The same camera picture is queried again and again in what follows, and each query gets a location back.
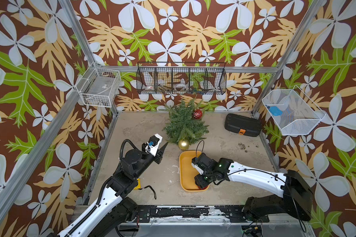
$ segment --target blue object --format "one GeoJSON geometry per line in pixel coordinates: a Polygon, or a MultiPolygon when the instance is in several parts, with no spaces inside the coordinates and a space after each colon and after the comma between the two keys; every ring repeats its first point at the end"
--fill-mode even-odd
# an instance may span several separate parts
{"type": "Polygon", "coordinates": [[[280,116],[282,114],[282,111],[277,106],[268,107],[268,110],[273,116],[280,116]]]}

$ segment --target floral wallpaper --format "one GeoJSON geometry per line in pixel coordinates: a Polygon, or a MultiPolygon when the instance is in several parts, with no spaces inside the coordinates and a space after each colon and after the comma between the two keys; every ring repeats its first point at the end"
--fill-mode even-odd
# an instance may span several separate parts
{"type": "MultiPolygon", "coordinates": [[[[226,66],[276,66],[309,3],[79,0],[72,4],[93,56],[101,65],[132,66],[153,61],[164,66],[169,61],[175,63],[168,66],[189,62],[210,66],[218,62],[226,66]]],[[[197,101],[203,99],[202,108],[207,111],[251,110],[270,75],[228,73],[224,95],[139,95],[135,73],[122,73],[115,103],[118,110],[157,111],[194,97],[197,101]]]]}
{"type": "MultiPolygon", "coordinates": [[[[87,67],[57,0],[0,1],[0,192],[48,129],[87,67]]],[[[0,226],[36,237],[68,225],[111,121],[81,101],[0,226]]]]}
{"type": "Polygon", "coordinates": [[[281,170],[299,171],[313,188],[316,235],[355,237],[356,0],[331,0],[320,8],[275,83],[276,89],[295,86],[326,116],[309,135],[282,136],[261,107],[267,141],[281,170]]]}

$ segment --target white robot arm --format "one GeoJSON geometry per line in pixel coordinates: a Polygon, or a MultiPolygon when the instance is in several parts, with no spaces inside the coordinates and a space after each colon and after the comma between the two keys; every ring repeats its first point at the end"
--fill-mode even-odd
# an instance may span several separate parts
{"type": "Polygon", "coordinates": [[[137,178],[154,161],[160,164],[167,143],[158,149],[162,137],[152,136],[138,150],[133,143],[126,139],[120,148],[120,162],[114,172],[103,184],[99,197],[73,223],[62,230],[59,237],[87,237],[96,225],[115,208],[138,185],[137,178]],[[126,143],[133,149],[123,158],[126,143]]]}
{"type": "MultiPolygon", "coordinates": [[[[191,165],[203,175],[204,171],[198,165],[194,165],[193,163],[191,165]]],[[[231,163],[228,169],[227,177],[230,181],[247,183],[265,189],[279,197],[284,197],[284,191],[281,189],[281,186],[285,185],[286,181],[284,173],[264,171],[239,164],[235,161],[231,163]]]]}
{"type": "Polygon", "coordinates": [[[191,165],[199,172],[195,184],[204,189],[210,183],[219,185],[223,181],[247,183],[263,188],[273,195],[248,198],[243,212],[251,220],[273,213],[288,213],[299,220],[311,219],[313,192],[296,171],[275,173],[239,164],[220,158],[219,162],[202,153],[192,159],[191,165]]]}

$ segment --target dirt spot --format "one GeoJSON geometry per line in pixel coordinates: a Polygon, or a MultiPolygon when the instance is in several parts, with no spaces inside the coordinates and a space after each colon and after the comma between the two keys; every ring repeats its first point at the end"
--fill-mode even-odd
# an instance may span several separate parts
{"type": "Polygon", "coordinates": [[[242,150],[244,150],[244,149],[245,149],[245,145],[244,145],[244,144],[242,144],[242,143],[239,143],[239,147],[240,147],[240,149],[242,149],[242,150]]]}

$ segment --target black wire basket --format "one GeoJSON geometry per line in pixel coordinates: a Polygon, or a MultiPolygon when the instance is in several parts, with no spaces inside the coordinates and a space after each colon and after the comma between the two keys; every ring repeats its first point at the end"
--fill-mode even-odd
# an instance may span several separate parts
{"type": "Polygon", "coordinates": [[[156,62],[138,62],[136,73],[139,94],[224,94],[227,75],[225,63],[187,63],[182,66],[158,66],[156,62]]]}

